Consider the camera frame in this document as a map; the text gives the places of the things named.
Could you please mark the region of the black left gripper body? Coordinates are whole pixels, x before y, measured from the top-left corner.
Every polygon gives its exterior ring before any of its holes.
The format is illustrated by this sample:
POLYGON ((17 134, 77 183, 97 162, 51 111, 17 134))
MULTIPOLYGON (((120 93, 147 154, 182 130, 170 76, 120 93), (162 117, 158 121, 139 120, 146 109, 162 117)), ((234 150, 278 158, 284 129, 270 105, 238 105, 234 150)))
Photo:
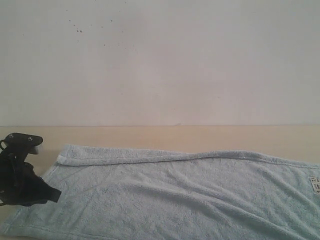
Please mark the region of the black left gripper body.
POLYGON ((42 204, 42 200, 31 199, 25 184, 24 170, 33 166, 25 163, 28 152, 2 152, 0 154, 0 205, 31 207, 42 204))

